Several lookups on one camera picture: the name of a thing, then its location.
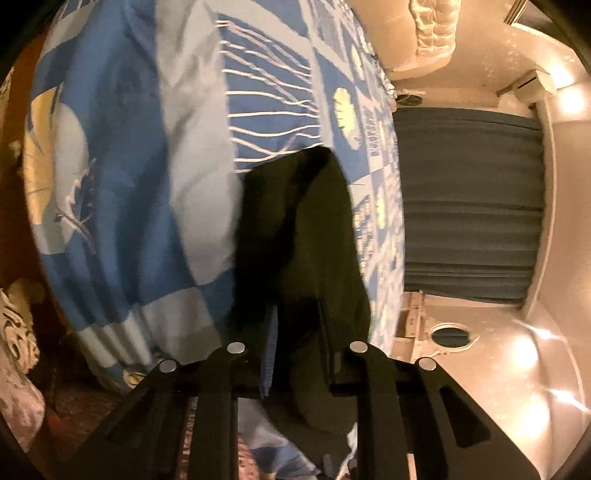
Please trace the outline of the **white air conditioner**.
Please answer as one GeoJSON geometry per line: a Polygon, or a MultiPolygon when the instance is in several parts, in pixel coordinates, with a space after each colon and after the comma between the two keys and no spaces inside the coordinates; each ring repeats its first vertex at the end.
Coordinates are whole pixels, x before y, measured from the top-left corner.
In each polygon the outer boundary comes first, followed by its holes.
{"type": "Polygon", "coordinates": [[[496,95],[502,97],[508,93],[512,93],[519,102],[531,105],[555,96],[557,88],[550,74],[534,69],[519,77],[511,85],[498,90],[496,95]]]}

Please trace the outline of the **black pants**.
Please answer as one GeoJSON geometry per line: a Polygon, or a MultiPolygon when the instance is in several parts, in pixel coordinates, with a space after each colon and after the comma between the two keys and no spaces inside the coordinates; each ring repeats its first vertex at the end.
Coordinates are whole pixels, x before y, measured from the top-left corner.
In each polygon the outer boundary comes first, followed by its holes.
{"type": "Polygon", "coordinates": [[[342,462],[356,403],[329,391],[335,358],[366,339],[348,183],[335,154],[304,149],[243,179],[228,333],[259,355],[263,412],[315,467],[342,462]]]}

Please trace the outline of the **white oval mirror dresser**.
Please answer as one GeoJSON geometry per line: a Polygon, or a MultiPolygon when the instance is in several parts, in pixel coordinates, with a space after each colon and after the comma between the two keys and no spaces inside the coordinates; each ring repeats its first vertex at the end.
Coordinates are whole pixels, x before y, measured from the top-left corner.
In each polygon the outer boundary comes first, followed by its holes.
{"type": "Polygon", "coordinates": [[[469,350],[480,335],[459,314],[473,307],[473,302],[461,299],[405,292],[390,356],[415,363],[421,357],[469,350]]]}

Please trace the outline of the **blue patterned bedsheet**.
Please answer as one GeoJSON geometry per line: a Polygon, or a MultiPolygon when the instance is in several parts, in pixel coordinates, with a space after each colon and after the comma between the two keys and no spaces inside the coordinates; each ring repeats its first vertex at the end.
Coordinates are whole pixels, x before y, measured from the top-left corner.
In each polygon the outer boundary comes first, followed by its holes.
{"type": "MultiPolygon", "coordinates": [[[[232,342],[243,179],[314,147],[346,178],[370,301],[362,341],[388,357],[405,225],[385,1],[68,1],[33,78],[23,167],[52,292],[99,381],[124,397],[161,361],[232,342]]],[[[270,479],[339,479],[238,397],[238,447],[270,479]]]]}

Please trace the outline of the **dark teal curtain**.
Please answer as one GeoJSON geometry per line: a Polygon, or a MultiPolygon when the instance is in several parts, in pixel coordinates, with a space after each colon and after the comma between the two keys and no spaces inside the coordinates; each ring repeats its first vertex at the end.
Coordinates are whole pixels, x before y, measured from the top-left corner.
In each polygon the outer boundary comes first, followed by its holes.
{"type": "Polygon", "coordinates": [[[545,210],[536,119],[457,108],[394,113],[405,216],[405,288],[522,305],[545,210]]]}

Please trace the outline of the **ornate cream carved furniture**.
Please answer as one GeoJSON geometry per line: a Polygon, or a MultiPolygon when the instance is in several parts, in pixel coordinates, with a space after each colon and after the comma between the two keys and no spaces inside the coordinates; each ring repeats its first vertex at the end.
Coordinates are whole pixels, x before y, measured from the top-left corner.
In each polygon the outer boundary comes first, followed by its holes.
{"type": "Polygon", "coordinates": [[[1,337],[24,374],[39,361],[31,306],[40,304],[44,296],[38,282],[24,278],[1,289],[1,337]]]}

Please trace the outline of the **cream tufted headboard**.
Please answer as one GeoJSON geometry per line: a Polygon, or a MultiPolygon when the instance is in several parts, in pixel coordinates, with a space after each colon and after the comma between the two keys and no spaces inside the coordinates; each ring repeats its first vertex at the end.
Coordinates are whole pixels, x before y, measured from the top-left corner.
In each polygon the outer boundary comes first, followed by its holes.
{"type": "Polygon", "coordinates": [[[412,0],[416,24],[417,56],[436,59],[452,56],[461,11],[460,0],[412,0]]]}

